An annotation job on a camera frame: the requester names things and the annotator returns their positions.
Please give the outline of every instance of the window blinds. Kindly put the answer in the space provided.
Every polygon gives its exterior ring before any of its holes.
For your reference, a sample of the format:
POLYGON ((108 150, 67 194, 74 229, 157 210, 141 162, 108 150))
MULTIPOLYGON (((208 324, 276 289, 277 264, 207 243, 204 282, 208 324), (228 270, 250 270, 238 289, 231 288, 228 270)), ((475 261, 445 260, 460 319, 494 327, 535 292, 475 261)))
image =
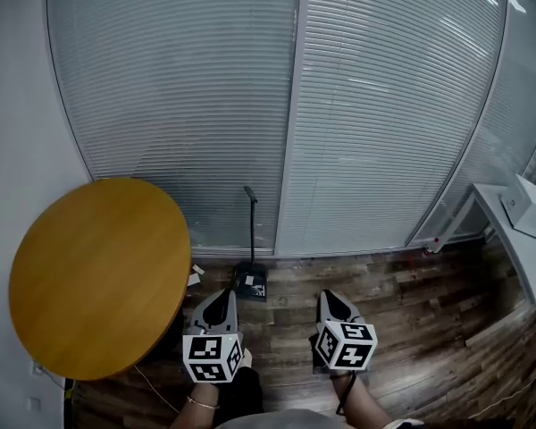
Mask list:
POLYGON ((403 247, 478 119, 504 0, 307 0, 300 18, 276 250, 403 247))
POLYGON ((151 181, 193 249, 274 244, 297 0, 48 0, 63 102, 95 178, 151 181))
MULTIPOLYGON (((416 241, 437 237, 455 217, 474 182, 508 184, 536 149, 536 0, 509 0, 495 84, 473 143, 416 241)), ((532 173, 526 173, 532 179, 532 173)), ((486 218, 473 211, 457 235, 481 233, 486 218)))

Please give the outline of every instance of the black pants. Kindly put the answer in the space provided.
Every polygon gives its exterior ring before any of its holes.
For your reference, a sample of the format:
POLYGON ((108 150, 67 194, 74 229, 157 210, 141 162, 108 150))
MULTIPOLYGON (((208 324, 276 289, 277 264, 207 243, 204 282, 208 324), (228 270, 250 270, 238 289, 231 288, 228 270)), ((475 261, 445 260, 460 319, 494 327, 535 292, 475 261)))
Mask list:
POLYGON ((250 367, 241 367, 232 383, 219 388, 220 408, 214 412, 214 427, 231 419, 264 412, 258 374, 250 367))

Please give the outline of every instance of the wooden floor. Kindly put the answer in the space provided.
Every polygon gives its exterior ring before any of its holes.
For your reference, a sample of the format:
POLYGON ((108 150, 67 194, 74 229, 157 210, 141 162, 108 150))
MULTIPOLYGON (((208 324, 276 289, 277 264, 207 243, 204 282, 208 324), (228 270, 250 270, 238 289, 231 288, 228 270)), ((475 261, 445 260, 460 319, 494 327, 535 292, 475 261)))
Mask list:
MULTIPOLYGON (((188 291, 187 318, 230 278, 226 263, 199 264, 205 275, 188 291)), ((536 376, 536 307, 525 303, 499 243, 456 246, 427 258, 406 251, 268 265, 268 302, 239 300, 240 330, 260 374, 266 411, 310 408, 332 415, 337 406, 330 380, 312 374, 307 340, 324 288, 344 294, 374 324, 379 346, 366 379, 393 417, 465 419, 536 376)), ((139 368, 174 406, 183 405, 192 385, 178 352, 144 360, 139 368)), ((513 416, 520 427, 536 427, 535 400, 536 383, 483 417, 513 416)), ((78 383, 74 391, 77 429, 164 429, 174 417, 135 369, 78 383)))

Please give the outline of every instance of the round wooden table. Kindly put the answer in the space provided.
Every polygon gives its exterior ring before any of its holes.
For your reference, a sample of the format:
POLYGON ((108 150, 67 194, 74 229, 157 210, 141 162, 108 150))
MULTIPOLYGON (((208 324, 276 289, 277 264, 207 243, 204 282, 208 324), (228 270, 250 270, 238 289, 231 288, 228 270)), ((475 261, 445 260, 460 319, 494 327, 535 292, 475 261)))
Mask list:
POLYGON ((29 228, 10 275, 20 340, 46 369, 95 380, 136 364, 176 316, 190 245, 177 205, 129 178, 95 181, 29 228))

